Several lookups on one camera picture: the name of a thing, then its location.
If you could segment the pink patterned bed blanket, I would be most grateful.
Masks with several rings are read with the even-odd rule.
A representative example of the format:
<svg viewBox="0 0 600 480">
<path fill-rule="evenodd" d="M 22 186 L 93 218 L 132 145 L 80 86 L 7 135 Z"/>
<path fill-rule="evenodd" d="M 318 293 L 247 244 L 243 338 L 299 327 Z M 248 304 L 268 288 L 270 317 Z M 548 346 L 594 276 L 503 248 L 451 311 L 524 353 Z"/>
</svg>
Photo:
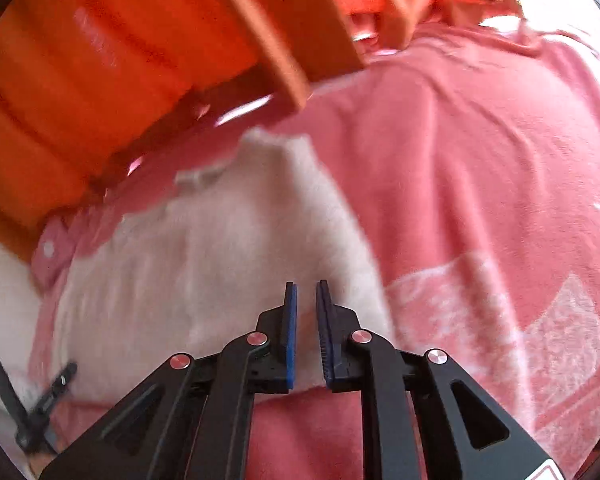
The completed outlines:
<svg viewBox="0 0 600 480">
<path fill-rule="evenodd" d="M 317 88 L 297 115 L 280 117 L 270 103 L 155 154 L 96 207 L 107 220 L 102 244 L 128 214 L 173 197 L 180 174 L 231 160 L 254 128 L 310 138 L 378 264 L 393 328 L 385 337 L 414 353 L 449 352 L 573 478 L 600 440 L 592 44 L 526 25 L 422 26 L 405 52 Z M 69 268 L 38 318 L 30 369 L 39 382 L 56 374 L 50 334 Z M 53 418 L 61 440 L 76 440 L 111 404 L 71 393 Z M 261 398 L 247 474 L 360 478 L 358 397 L 322 381 Z"/>
</svg>

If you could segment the white fleece sweater black hearts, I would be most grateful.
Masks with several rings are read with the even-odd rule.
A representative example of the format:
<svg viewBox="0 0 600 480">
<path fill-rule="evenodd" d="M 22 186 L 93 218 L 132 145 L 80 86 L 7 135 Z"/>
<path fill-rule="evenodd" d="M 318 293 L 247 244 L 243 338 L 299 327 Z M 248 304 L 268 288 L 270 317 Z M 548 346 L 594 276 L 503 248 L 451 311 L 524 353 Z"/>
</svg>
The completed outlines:
<svg viewBox="0 0 600 480">
<path fill-rule="evenodd" d="M 196 358 L 248 333 L 298 288 L 296 387 L 323 380 L 315 286 L 392 336 L 378 264 L 308 136 L 246 132 L 224 164 L 178 176 L 178 192 L 128 214 L 73 260 L 47 370 L 76 362 L 76 400 L 111 404 L 171 354 Z"/>
</svg>

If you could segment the pink polka dot garment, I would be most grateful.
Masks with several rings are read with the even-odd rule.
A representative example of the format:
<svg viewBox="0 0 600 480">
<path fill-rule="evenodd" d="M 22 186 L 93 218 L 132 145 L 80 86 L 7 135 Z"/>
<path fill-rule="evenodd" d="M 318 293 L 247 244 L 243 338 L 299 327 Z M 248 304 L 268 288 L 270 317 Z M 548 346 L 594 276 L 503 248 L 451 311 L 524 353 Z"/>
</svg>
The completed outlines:
<svg viewBox="0 0 600 480">
<path fill-rule="evenodd" d="M 31 259 L 36 286 L 46 292 L 57 282 L 76 257 L 91 255 L 109 237 L 102 208 L 80 210 L 72 218 L 51 218 L 38 240 Z"/>
</svg>

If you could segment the orange curtain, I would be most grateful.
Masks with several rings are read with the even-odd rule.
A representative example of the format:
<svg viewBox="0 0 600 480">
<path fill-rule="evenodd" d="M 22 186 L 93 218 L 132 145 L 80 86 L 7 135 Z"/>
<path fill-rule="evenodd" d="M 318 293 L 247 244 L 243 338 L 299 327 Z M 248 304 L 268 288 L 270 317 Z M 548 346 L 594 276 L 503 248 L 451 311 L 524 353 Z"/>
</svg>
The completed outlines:
<svg viewBox="0 0 600 480">
<path fill-rule="evenodd" d="M 336 0 L 363 61 L 380 0 Z M 99 202 L 203 117 L 198 93 L 256 64 L 220 0 L 0 0 L 0 242 Z"/>
</svg>

